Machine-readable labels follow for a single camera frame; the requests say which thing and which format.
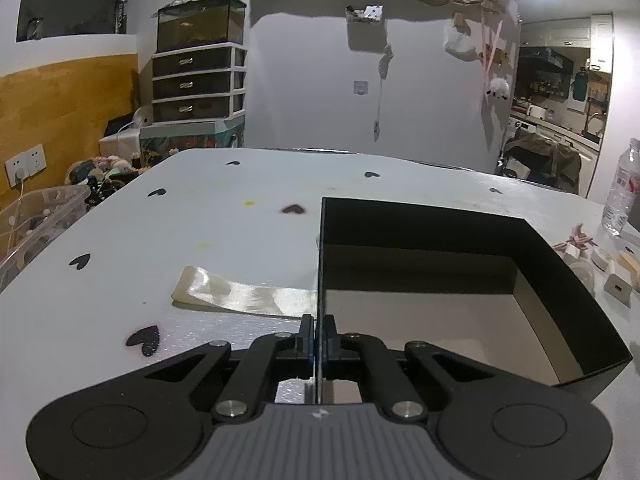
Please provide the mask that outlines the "black cardboard box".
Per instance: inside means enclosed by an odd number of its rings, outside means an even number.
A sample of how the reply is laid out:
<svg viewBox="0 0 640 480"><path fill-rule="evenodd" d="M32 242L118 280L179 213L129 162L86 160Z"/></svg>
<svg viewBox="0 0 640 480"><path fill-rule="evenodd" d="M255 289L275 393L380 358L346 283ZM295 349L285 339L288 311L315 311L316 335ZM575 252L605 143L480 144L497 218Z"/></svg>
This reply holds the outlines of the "black cardboard box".
<svg viewBox="0 0 640 480"><path fill-rule="evenodd" d="M327 197L318 271L320 312L395 350L423 340L587 399L631 361L588 288L519 218Z"/></svg>

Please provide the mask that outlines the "cream satin ribbon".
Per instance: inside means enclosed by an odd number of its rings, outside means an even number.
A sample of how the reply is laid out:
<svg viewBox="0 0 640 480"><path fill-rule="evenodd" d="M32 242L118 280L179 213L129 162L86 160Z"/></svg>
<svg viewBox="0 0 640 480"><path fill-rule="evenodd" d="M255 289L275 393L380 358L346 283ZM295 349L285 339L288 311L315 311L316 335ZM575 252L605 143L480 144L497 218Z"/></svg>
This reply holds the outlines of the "cream satin ribbon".
<svg viewBox="0 0 640 480"><path fill-rule="evenodd" d="M190 308L273 318L315 316L318 304L315 290L238 283L197 266L183 269L171 299Z"/></svg>

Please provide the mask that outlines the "pink hair clip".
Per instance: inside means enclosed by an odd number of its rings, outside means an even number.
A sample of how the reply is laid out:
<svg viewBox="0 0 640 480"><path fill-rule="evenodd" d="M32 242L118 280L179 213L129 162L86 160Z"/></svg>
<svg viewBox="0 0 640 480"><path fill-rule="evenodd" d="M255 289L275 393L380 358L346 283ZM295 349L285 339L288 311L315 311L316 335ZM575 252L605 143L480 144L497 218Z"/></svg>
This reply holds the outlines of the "pink hair clip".
<svg viewBox="0 0 640 480"><path fill-rule="evenodd" d="M564 252L572 255L574 258L583 257L590 251L591 247L596 247L597 243L591 236L585 233L582 223L576 224L570 232L570 236L565 241Z"/></svg>

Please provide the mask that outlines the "white plastic drawer unit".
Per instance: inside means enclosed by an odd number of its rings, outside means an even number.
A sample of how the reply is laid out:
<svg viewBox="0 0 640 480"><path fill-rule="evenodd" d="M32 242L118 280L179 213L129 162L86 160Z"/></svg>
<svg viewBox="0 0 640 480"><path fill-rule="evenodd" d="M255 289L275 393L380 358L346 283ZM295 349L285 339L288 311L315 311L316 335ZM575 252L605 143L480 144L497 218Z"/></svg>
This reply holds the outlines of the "white plastic drawer unit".
<svg viewBox="0 0 640 480"><path fill-rule="evenodd" d="M208 44L152 56L154 122L208 122L245 114L247 48Z"/></svg>

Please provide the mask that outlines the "grey square block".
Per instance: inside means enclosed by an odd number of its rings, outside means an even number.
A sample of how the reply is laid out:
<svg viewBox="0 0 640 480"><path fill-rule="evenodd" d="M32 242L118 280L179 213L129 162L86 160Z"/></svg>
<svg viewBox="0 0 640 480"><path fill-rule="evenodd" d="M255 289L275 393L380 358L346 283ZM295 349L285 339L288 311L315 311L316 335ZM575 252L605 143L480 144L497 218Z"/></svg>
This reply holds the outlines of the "grey square block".
<svg viewBox="0 0 640 480"><path fill-rule="evenodd" d="M604 283L604 291L627 308L631 306L632 286L617 274L610 274Z"/></svg>

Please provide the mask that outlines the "clear plastic storage bin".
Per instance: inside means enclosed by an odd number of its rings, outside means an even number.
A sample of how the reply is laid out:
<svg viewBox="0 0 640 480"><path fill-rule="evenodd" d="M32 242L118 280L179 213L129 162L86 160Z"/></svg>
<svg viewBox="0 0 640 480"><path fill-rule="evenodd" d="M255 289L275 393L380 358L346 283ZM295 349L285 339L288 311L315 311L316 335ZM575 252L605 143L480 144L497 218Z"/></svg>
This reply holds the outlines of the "clear plastic storage bin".
<svg viewBox="0 0 640 480"><path fill-rule="evenodd" d="M88 185L26 193L1 211L1 290L86 212Z"/></svg>

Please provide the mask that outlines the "white plush sheep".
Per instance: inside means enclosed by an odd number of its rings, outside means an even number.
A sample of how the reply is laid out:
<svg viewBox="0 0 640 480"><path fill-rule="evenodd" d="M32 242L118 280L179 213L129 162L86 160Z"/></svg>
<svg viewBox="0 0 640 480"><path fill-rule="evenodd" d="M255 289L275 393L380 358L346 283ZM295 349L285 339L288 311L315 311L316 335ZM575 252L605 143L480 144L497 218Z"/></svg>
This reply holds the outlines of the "white plush sheep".
<svg viewBox="0 0 640 480"><path fill-rule="evenodd" d="M492 77L485 89L485 96L507 100L511 94L509 81L502 77Z"/></svg>

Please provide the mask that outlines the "clear water bottle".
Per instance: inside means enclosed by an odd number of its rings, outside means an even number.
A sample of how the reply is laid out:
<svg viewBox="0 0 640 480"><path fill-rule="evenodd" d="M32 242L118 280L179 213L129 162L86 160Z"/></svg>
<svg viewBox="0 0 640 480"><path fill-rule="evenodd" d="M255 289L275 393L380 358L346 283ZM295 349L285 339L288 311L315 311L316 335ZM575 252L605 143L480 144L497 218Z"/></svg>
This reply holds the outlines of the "clear water bottle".
<svg viewBox="0 0 640 480"><path fill-rule="evenodd" d="M619 236L639 196L639 140L631 138L618 160L614 179L602 212L602 226Z"/></svg>

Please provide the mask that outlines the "glass fish tank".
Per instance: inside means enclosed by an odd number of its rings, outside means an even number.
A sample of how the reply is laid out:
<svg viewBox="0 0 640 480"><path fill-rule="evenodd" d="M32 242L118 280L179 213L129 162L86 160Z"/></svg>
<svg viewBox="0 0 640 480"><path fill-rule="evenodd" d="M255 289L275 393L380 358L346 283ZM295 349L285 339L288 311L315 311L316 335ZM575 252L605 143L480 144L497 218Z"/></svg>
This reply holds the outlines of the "glass fish tank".
<svg viewBox="0 0 640 480"><path fill-rule="evenodd" d="M242 44L246 4L241 0L192 0L157 11L156 52L208 44Z"/></svg>

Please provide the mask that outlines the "white wall socket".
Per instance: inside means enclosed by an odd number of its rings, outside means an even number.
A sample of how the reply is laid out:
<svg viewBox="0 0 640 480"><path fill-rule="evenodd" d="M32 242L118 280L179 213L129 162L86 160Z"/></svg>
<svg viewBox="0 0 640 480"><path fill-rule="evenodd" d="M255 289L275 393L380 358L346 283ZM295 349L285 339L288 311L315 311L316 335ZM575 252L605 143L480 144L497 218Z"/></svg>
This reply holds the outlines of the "white wall socket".
<svg viewBox="0 0 640 480"><path fill-rule="evenodd" d="M21 152L4 162L9 186L15 188L20 182L39 174L47 168L46 153L42 144Z"/></svg>

